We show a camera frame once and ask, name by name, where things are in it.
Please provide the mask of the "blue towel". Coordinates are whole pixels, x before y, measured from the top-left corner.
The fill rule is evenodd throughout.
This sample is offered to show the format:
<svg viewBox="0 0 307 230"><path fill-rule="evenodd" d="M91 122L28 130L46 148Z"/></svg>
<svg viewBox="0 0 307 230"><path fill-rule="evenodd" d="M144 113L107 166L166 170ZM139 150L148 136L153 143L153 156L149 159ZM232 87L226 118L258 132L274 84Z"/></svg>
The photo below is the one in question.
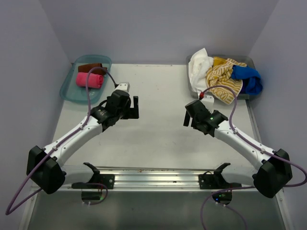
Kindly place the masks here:
<svg viewBox="0 0 307 230"><path fill-rule="evenodd" d="M261 76L253 68L234 65L231 78L242 80L243 86L240 92L242 94L258 95L262 92Z"/></svg>

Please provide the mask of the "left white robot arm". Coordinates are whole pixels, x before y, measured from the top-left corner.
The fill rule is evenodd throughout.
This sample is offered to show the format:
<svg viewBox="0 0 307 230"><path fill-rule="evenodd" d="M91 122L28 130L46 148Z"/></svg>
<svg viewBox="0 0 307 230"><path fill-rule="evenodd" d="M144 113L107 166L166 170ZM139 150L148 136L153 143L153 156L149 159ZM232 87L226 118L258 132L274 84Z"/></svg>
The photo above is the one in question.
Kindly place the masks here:
<svg viewBox="0 0 307 230"><path fill-rule="evenodd" d="M65 184L81 188L100 187L100 171L90 163L66 165L66 161L84 144L100 135L121 119L139 118L139 98L115 90L105 101L92 108L73 130L57 141L40 148L34 146L28 154L26 174L47 194Z"/></svg>

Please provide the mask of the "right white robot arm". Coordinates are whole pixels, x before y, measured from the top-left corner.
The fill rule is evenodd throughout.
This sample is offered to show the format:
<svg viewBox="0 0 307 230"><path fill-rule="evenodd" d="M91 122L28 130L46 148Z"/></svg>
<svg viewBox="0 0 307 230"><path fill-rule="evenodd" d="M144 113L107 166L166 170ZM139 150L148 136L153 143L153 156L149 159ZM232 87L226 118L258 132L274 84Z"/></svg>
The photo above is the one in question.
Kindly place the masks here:
<svg viewBox="0 0 307 230"><path fill-rule="evenodd" d="M217 187L244 184L255 187L267 198L273 198L292 179L290 158L283 149L274 151L262 145L234 127L219 111L210 112L200 100L187 104L185 109L184 126L191 126L226 143L252 165L249 168L222 164L213 172Z"/></svg>

